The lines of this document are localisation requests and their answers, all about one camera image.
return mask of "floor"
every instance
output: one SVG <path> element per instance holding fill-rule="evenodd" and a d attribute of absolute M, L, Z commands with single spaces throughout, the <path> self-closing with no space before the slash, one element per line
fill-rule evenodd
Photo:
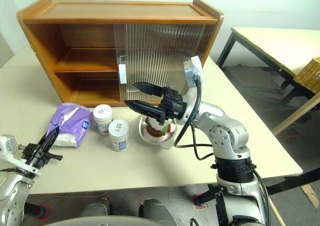
<path fill-rule="evenodd" d="M 288 87 L 281 90 L 280 85 L 283 79 L 275 72 L 266 70 L 266 68 L 242 65 L 229 66 L 224 68 L 224 73 L 270 129 L 274 128 L 306 101 L 306 98 L 297 96 L 288 103 L 282 102 L 284 96 L 292 88 Z M 319 121 L 320 111 L 312 110 L 278 137 L 283 147 L 305 172 L 320 166 Z M 315 193 L 320 195 L 320 181 L 311 183 L 311 186 Z M 179 226 L 189 225 L 190 218 L 195 218 L 200 226 L 217 226 L 215 201 L 210 201 L 201 208 L 196 207 L 192 201 L 193 195 L 202 193 L 207 189 L 206 185 L 193 185 L 106 192 L 30 195 L 28 202 L 42 204 L 50 208 L 50 212 L 46 219 L 34 219 L 26 215 L 22 225 L 39 226 L 78 217 L 90 202 L 104 197 L 108 198 L 113 205 L 115 215 L 137 216 L 139 205 L 144 199 L 155 198 L 168 208 Z M 272 200 L 287 226 L 319 225 L 320 209 L 309 201 L 300 187 L 277 193 L 272 196 Z M 273 213 L 271 219 L 271 225 L 280 225 Z"/>

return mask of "red tape mark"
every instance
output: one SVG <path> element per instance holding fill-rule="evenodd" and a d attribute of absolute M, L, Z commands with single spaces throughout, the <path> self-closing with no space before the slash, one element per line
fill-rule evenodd
<path fill-rule="evenodd" d="M 46 208 L 45 215 L 42 218 L 35 217 L 33 220 L 47 220 L 49 218 L 49 214 L 50 214 L 51 208 L 52 208 L 52 203 L 44 203 L 44 204 L 41 204 L 40 206 Z"/>
<path fill-rule="evenodd" d="M 196 208 L 197 210 L 208 209 L 208 208 L 209 208 L 209 205 L 208 205 L 207 203 L 202 204 L 201 206 L 196 205 L 196 197 L 197 197 L 198 195 L 202 195 L 202 193 L 197 193 L 197 194 L 192 195 L 192 199 L 193 199 L 193 202 L 194 202 L 194 204 L 195 204 L 195 208 Z"/>

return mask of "purple bag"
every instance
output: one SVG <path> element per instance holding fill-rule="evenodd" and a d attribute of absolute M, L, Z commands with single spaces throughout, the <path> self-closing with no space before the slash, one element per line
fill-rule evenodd
<path fill-rule="evenodd" d="M 54 143 L 56 146 L 80 147 L 91 125 L 91 111 L 75 103 L 62 103 L 52 116 L 46 135 L 59 127 L 59 135 Z"/>

